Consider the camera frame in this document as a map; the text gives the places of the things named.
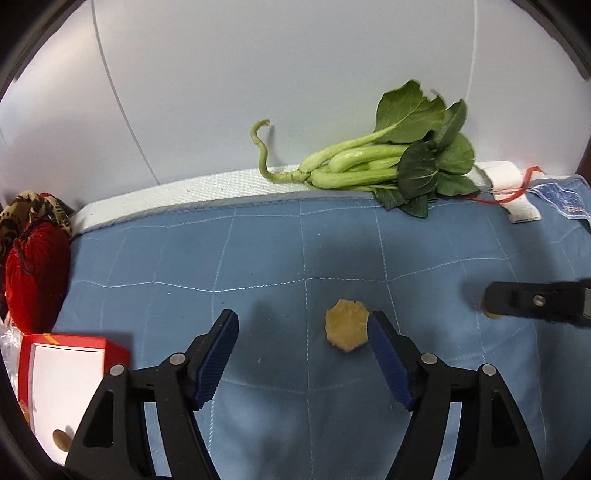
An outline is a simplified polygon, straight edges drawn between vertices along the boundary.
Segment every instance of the small brown object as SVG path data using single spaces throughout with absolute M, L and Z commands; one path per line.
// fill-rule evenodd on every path
M 368 341 L 368 317 L 360 301 L 339 300 L 326 310 L 326 339 L 345 352 L 355 350 Z
M 484 308 L 484 299 L 482 299 L 482 302 L 480 304 L 480 310 L 482 311 L 482 313 L 484 314 L 485 317 L 490 318 L 491 320 L 498 320 L 500 319 L 503 315 L 497 315 L 496 313 L 490 313 L 486 310 L 486 308 Z
M 62 452 L 69 452 L 70 447 L 72 446 L 72 439 L 63 430 L 54 430 L 53 443 L 55 443 Z

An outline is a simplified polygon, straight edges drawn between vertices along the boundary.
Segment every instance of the clear plastic bag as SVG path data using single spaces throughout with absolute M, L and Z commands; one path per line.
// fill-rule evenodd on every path
M 4 322 L 0 320 L 0 351 L 4 359 L 4 368 L 12 384 L 15 395 L 18 383 L 18 355 L 21 352 L 22 332 L 12 323 L 10 313 Z

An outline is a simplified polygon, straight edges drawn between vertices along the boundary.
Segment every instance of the red string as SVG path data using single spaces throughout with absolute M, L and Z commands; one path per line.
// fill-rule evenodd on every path
M 504 198 L 502 200 L 489 200 L 489 199 L 484 199 L 482 197 L 471 197 L 471 198 L 469 198 L 469 200 L 474 200 L 475 202 L 482 202 L 482 203 L 509 203 L 509 202 L 512 202 L 513 200 L 521 197 L 527 191 L 528 187 L 530 186 L 531 176 L 532 176 L 533 172 L 535 172 L 535 171 L 540 171 L 543 173 L 543 170 L 541 168 L 539 168 L 538 166 L 528 168 L 525 171 L 525 175 L 523 177 L 523 185 L 519 188 L 519 190 L 517 190 L 512 195 L 509 195 L 507 198 Z

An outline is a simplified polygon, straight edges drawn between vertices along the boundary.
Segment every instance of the blue label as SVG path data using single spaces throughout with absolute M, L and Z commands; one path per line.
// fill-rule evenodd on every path
M 589 221 L 589 225 L 591 225 L 591 215 L 585 209 L 580 195 L 574 190 L 564 189 L 557 183 L 542 183 L 530 187 L 528 191 L 544 199 L 556 208 L 562 216 L 570 219 L 583 218 Z

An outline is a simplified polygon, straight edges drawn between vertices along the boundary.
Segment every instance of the blue gripper pad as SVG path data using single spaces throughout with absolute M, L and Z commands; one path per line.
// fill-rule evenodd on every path
M 385 317 L 385 325 L 383 321 L 378 319 L 374 312 L 368 319 L 368 339 L 376 360 L 382 369 L 382 374 L 386 379 L 390 392 L 397 402 L 404 405 L 408 411 L 412 410 L 415 403 L 415 398 L 410 390 L 411 375 L 407 367 L 404 365 L 402 359 L 396 352 L 394 344 L 390 340 L 388 332 L 385 330 L 388 326 L 392 329 L 395 335 L 398 335 L 394 327 L 392 327 Z
M 238 315 L 231 312 L 197 370 L 197 389 L 193 396 L 197 408 L 202 408 L 204 403 L 213 398 L 237 339 Z

